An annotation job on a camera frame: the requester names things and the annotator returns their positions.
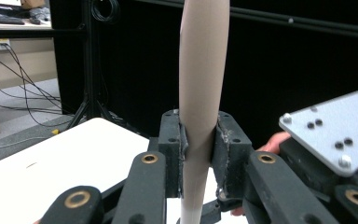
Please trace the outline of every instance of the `desk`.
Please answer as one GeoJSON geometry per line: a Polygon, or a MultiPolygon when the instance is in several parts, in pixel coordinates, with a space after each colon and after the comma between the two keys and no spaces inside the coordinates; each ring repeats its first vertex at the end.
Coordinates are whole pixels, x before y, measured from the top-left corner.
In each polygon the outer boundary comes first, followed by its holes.
{"type": "MultiPolygon", "coordinates": [[[[105,119],[91,119],[0,161],[0,223],[33,223],[64,191],[78,185],[105,191],[127,177],[148,140],[105,119]]],[[[205,202],[214,199],[213,172],[205,202]]],[[[180,200],[167,201],[167,223],[180,216],[180,200]]],[[[246,223],[224,214],[220,223],[246,223]]]]}
{"type": "Polygon", "coordinates": [[[18,30],[31,30],[31,29],[51,29],[50,21],[42,21],[40,25],[34,25],[24,19],[24,25],[15,25],[15,24],[0,24],[0,30],[2,29],[18,29],[18,30]]]}
{"type": "MultiPolygon", "coordinates": [[[[25,25],[0,24],[4,30],[50,30],[50,22],[33,25],[25,20],[25,25]]],[[[11,40],[11,46],[19,56],[22,67],[31,76],[32,81],[41,81],[57,77],[55,53],[52,39],[11,40]]],[[[19,67],[7,51],[0,51],[0,60],[19,72],[19,67]]],[[[21,85],[22,81],[0,64],[0,89],[21,85]]]]}

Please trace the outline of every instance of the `monitor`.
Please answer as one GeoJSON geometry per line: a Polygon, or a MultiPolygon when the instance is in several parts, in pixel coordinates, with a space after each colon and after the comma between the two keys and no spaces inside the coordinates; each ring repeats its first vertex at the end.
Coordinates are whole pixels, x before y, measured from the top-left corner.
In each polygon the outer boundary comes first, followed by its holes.
{"type": "Polygon", "coordinates": [[[20,7],[21,0],[0,0],[0,6],[20,7]]]}

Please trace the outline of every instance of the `finger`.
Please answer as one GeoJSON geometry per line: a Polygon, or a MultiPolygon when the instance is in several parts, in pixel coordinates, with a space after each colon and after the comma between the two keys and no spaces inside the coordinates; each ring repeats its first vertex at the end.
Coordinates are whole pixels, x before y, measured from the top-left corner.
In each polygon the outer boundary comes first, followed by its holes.
{"type": "Polygon", "coordinates": [[[238,207],[234,210],[231,210],[231,215],[234,217],[239,217],[239,216],[243,216],[243,208],[242,207],[238,207]]]}
{"type": "Polygon", "coordinates": [[[290,134],[287,132],[275,133],[270,137],[268,142],[264,146],[259,148],[257,151],[267,151],[267,152],[279,154],[280,152],[279,144],[284,140],[288,139],[289,137],[290,134]]]}

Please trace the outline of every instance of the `silver metal plate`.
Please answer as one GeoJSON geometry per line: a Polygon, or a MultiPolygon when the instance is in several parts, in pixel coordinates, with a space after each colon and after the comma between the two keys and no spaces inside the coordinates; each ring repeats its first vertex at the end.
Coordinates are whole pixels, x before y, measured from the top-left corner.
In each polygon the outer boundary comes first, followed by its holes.
{"type": "Polygon", "coordinates": [[[279,124],[337,175],[358,170],[358,91],[284,114],[279,124]]]}

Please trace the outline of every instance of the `white cylindrical object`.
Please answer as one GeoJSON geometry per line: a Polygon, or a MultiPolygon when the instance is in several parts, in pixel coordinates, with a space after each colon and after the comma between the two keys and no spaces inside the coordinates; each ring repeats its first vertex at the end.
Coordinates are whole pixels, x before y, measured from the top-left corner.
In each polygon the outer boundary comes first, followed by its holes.
{"type": "Polygon", "coordinates": [[[229,0],[185,0],[179,56],[179,117],[189,147],[181,223],[199,224],[225,72],[229,0]]]}

